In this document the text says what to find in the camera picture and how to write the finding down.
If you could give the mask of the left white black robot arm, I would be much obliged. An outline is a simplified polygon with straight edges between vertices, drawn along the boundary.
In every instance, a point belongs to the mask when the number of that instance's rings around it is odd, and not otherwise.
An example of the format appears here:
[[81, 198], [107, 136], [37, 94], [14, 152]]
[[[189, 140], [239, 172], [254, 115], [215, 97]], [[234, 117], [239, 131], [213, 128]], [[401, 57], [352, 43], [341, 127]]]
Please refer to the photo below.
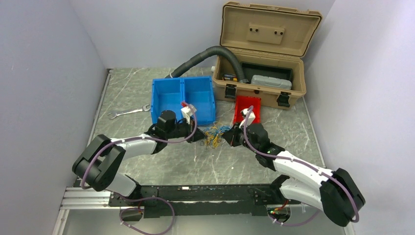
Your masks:
[[131, 177], [119, 173], [123, 160], [157, 154], [168, 144], [192, 143], [206, 137], [197, 126], [194, 112], [188, 106], [182, 111], [185, 117], [181, 120], [177, 120], [171, 110], [162, 111], [157, 122], [139, 136], [125, 139], [111, 139], [103, 134], [96, 136], [72, 166], [73, 173], [81, 178], [81, 187], [117, 192], [127, 205], [137, 204], [141, 186]]

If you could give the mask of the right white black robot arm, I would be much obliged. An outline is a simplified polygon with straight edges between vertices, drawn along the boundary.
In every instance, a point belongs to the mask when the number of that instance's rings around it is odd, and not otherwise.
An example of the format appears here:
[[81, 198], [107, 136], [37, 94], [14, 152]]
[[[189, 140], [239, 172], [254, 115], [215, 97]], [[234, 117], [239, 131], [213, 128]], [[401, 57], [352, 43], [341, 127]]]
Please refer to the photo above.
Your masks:
[[232, 147], [248, 148], [263, 167], [280, 173], [269, 191], [275, 203], [295, 200], [313, 206], [341, 227], [358, 222], [366, 200], [346, 170], [322, 168], [294, 156], [271, 142], [261, 123], [236, 123], [222, 137]]

